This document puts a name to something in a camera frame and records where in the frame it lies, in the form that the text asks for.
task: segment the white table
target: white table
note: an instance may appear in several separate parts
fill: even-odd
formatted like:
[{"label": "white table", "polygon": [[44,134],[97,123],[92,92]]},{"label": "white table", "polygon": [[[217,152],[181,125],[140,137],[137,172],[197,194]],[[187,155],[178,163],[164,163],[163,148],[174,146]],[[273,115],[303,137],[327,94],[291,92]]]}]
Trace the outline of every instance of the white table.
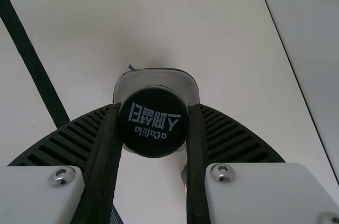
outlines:
[{"label": "white table", "polygon": [[[71,119],[111,103],[114,84],[129,64],[179,68],[197,81],[201,103],[247,126],[286,161],[305,165],[339,202],[339,187],[264,0],[11,1]],[[3,25],[0,34],[1,60],[13,60],[1,67],[26,77],[13,76],[17,80],[7,87],[12,92],[1,92],[2,114],[11,113],[11,119],[1,116],[6,165],[53,124]],[[8,75],[2,73],[1,86],[13,80]],[[23,89],[28,83],[30,89]],[[19,116],[21,124],[9,129]],[[26,118],[34,128],[25,129]],[[184,154],[146,159],[124,151],[114,199],[124,222],[186,223],[184,164]]]}]

